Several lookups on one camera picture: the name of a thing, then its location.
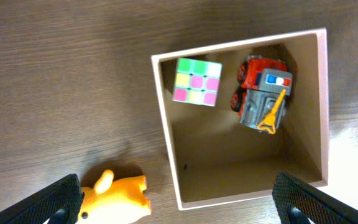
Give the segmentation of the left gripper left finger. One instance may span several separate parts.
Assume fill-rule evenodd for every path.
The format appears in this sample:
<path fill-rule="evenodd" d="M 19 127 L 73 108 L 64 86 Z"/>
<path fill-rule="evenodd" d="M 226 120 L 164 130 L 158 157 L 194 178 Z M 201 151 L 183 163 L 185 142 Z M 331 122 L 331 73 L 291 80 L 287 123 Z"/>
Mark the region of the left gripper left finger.
<path fill-rule="evenodd" d="M 69 174 L 0 212 L 0 223 L 71 223 L 78 221 L 85 194 Z"/>

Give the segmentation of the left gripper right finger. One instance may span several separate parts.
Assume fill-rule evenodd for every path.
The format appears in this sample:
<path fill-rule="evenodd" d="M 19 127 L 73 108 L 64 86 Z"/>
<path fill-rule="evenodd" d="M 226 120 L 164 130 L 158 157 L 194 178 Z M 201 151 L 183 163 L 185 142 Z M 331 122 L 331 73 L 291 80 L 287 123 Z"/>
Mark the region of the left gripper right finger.
<path fill-rule="evenodd" d="M 286 172 L 276 176 L 272 197 L 285 224 L 358 223 L 358 210 Z"/>

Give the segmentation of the red grey toy truck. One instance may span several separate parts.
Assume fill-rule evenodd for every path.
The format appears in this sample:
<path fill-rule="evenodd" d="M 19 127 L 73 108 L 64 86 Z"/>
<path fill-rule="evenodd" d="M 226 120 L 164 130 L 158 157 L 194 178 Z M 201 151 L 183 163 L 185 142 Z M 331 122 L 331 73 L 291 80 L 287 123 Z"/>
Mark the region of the red grey toy truck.
<path fill-rule="evenodd" d="M 275 134 L 291 95 L 293 74 L 279 59 L 250 55 L 237 72 L 239 86 L 231 98 L 231 109 L 239 122 L 260 133 Z"/>

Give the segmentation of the multicoloured puzzle cube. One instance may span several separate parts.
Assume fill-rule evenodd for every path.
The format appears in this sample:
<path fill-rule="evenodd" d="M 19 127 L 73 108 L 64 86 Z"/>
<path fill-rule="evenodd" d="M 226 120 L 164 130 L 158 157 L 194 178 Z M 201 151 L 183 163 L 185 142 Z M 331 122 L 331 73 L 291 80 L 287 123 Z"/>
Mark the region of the multicoloured puzzle cube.
<path fill-rule="evenodd" d="M 179 58 L 175 71 L 172 100 L 193 105 L 216 106 L 223 65 L 190 58 Z"/>

